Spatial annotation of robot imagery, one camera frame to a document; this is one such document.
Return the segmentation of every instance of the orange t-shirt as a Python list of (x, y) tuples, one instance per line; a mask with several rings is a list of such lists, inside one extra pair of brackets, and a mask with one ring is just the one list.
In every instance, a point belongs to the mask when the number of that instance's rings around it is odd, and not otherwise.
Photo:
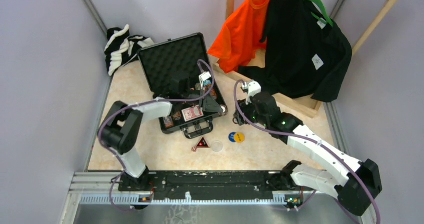
[(210, 47), (208, 54), (219, 58), (219, 67), (225, 72), (237, 71), (255, 58), (260, 43), (270, 0), (245, 0), (225, 21), (221, 32)]

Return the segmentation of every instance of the yellow round sticker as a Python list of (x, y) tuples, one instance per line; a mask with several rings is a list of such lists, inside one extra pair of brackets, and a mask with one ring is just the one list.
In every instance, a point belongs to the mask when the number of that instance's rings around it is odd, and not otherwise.
[(236, 134), (234, 134), (234, 141), (236, 143), (242, 143), (244, 140), (245, 140), (245, 135), (243, 135), (243, 133), (237, 132)]

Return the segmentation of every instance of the card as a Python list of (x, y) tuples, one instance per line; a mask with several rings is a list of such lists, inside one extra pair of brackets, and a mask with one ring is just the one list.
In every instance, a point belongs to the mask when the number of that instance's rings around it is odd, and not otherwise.
[(204, 116), (203, 111), (200, 109), (198, 105), (195, 107), (184, 109), (181, 112), (182, 112), (182, 116), (184, 117), (184, 121), (186, 122), (189, 122), (191, 120)]
[(163, 123), (165, 124), (165, 128), (171, 128), (174, 126), (174, 122), (172, 121), (171, 116), (166, 116), (163, 118)]

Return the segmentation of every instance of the wooden clothes rack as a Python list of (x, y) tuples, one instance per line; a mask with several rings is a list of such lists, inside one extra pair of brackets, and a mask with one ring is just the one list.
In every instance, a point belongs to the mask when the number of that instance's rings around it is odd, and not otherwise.
[[(355, 55), (359, 48), (364, 44), (364, 42), (368, 39), (368, 37), (371, 35), (371, 33), (374, 31), (374, 29), (379, 25), (379, 23), (383, 20), (383, 18), (386, 16), (386, 14), (392, 9), (393, 5), (398, 0), (387, 0), (385, 4), (383, 5), (380, 12), (375, 16), (374, 20), (371, 22), (371, 24), (368, 26), (368, 28), (363, 32), (361, 37), (358, 39), (356, 44), (352, 48), (352, 55)], [(235, 0), (227, 0), (226, 1), (226, 18), (228, 18), (233, 12), (234, 12), (234, 2)], [(258, 50), (256, 52), (256, 58), (253, 59), (247, 66), (250, 67), (265, 67), (265, 51), (264, 50)], [(213, 69), (217, 72), (224, 73), (219, 64), (215, 63), (213, 65)], [(232, 71), (226, 74), (228, 77), (234, 80), (240, 80), (243, 79), (245, 81), (250, 81), (250, 79), (244, 75), (239, 74), (238, 72)], [(281, 93), (277, 93), (273, 95), (275, 100), (293, 110), (296, 110), (298, 112), (301, 112), (302, 114), (308, 116), (308, 117), (315, 117), (315, 115), (318, 113), (318, 110), (321, 107), (321, 101), (311, 99), (312, 95), (304, 96), (297, 99), (292, 99), (288, 96), (285, 96)]]

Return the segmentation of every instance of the open case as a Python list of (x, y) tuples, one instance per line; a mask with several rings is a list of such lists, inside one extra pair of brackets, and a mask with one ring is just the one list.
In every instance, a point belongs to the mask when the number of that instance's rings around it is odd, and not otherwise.
[[(153, 98), (164, 97), (166, 99), (189, 99), (181, 96), (169, 96), (170, 89), (177, 85), (183, 85), (184, 91), (196, 90), (201, 71), (197, 65), (199, 59), (210, 65), (203, 34), (195, 33), (185, 37), (162, 42), (138, 51), (138, 59), (144, 69), (150, 90), (154, 93)], [(196, 103), (174, 103), (170, 116), (159, 119), (163, 133), (171, 134), (183, 131), (188, 139), (212, 132), (214, 129), (213, 119), (222, 116), (227, 110), (227, 105), (221, 95), (218, 84), (215, 82), (211, 97), (222, 107), (221, 112), (204, 111)], [(189, 127), (194, 126), (194, 131), (189, 132)]]

